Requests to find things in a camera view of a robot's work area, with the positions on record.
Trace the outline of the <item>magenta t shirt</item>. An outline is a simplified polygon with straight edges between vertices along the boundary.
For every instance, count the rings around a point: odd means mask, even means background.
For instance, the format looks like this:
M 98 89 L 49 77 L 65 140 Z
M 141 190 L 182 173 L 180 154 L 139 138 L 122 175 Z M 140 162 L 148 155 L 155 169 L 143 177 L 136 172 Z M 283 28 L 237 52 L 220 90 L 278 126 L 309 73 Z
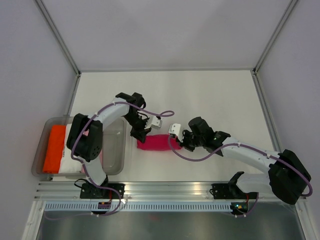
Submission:
M 144 143 L 137 140 L 137 148 L 143 151 L 171 151 L 172 148 L 169 146 L 168 140 L 170 141 L 170 145 L 174 150 L 182 149 L 178 142 L 176 142 L 176 139 L 171 137 L 169 134 L 148 135 L 145 138 Z

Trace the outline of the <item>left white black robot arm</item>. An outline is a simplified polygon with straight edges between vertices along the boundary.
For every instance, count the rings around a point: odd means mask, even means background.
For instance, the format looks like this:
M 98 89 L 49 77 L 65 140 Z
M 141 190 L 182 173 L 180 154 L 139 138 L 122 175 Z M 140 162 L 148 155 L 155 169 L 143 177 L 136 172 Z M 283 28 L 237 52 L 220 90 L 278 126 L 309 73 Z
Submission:
M 151 131 L 146 128 L 149 118 L 143 119 L 138 109 L 144 109 L 146 102 L 137 92 L 132 95 L 119 93 L 114 102 L 103 107 L 91 117 L 81 113 L 73 117 L 66 147 L 71 158 L 82 164 L 85 175 L 91 182 L 91 191 L 98 198 L 109 193 L 108 177 L 103 170 L 99 155 L 103 149 L 104 131 L 116 120 L 124 117 L 131 126 L 131 136 L 144 143 Z

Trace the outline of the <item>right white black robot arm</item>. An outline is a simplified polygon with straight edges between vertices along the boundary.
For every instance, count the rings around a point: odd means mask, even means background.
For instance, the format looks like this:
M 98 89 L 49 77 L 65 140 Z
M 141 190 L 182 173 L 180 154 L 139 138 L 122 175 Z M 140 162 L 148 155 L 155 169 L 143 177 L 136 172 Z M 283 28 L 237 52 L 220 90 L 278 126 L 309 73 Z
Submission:
M 176 141 L 182 148 L 192 152 L 202 147 L 212 155 L 238 160 L 260 171 L 255 174 L 237 172 L 228 182 L 231 196 L 264 193 L 294 205 L 299 198 L 313 193 L 311 175 L 293 151 L 263 150 L 242 143 L 229 133 L 213 130 L 200 116 L 190 120 L 188 126 L 188 130 L 176 128 Z

